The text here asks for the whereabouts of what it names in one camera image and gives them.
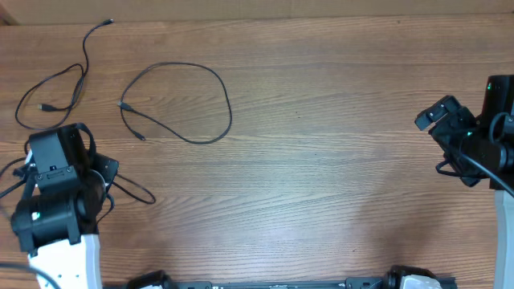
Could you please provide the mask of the black cable silver plugs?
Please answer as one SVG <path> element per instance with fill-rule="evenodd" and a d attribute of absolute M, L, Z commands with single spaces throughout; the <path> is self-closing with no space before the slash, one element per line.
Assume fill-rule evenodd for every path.
<path fill-rule="evenodd" d="M 116 183 L 115 181 L 112 182 L 112 185 L 114 185 L 116 188 L 118 188 L 120 191 L 122 191 L 123 193 L 125 193 L 126 195 L 130 196 L 132 199 L 138 201 L 138 202 L 141 202 L 141 203 L 144 203 L 146 205 L 153 205 L 156 203 L 157 199 L 155 197 L 155 195 L 148 189 L 146 189 L 144 186 L 140 185 L 139 183 L 136 183 L 135 181 L 133 181 L 132 179 L 129 179 L 123 175 L 121 175 L 120 173 L 117 173 L 116 174 L 116 177 L 120 178 L 121 180 L 123 181 L 126 181 L 128 182 L 130 185 L 133 185 L 135 187 L 137 187 L 138 189 L 140 189 L 141 191 L 143 191 L 144 193 L 146 193 L 148 196 L 149 196 L 149 199 L 144 199 L 142 197 L 139 197 L 137 196 L 136 194 L 132 193 L 131 191 L 127 190 L 125 187 L 119 185 L 118 183 Z M 97 221 L 96 223 L 100 223 L 102 219 L 104 219 L 105 217 L 107 217 L 114 209 L 115 209 L 115 199 L 114 197 L 109 193 L 109 192 L 106 192 L 105 194 L 105 200 L 108 200 L 109 202 L 109 207 L 108 207 L 108 210 L 106 213 L 104 213 Z"/>

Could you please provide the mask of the black cable micro plug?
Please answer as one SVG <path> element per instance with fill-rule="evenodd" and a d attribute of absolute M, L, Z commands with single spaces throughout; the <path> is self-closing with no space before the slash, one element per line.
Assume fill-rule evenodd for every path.
<path fill-rule="evenodd" d="M 125 127 L 139 140 L 146 137 L 134 127 L 132 113 L 149 120 L 192 145 L 210 145 L 230 131 L 233 112 L 229 94 L 220 75 L 213 69 L 191 62 L 165 61 L 149 65 L 132 79 L 117 103 Z M 222 117 L 213 132 L 205 136 L 184 136 L 172 128 L 170 114 L 179 120 L 214 120 Z"/>

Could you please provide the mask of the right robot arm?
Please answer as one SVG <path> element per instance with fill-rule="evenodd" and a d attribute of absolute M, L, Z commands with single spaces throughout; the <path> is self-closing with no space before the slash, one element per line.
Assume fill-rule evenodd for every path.
<path fill-rule="evenodd" d="M 494 191 L 497 250 L 494 288 L 513 287 L 513 76 L 487 79 L 482 112 L 474 116 L 451 95 L 414 121 L 443 150 L 439 174 L 473 187 L 488 179 Z"/>

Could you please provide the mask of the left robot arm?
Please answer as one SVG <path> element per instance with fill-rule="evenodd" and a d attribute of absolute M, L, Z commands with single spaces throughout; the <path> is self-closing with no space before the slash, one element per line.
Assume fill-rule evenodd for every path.
<path fill-rule="evenodd" d="M 30 135 L 11 228 L 41 288 L 101 288 L 99 213 L 117 161 L 84 143 L 83 123 Z"/>

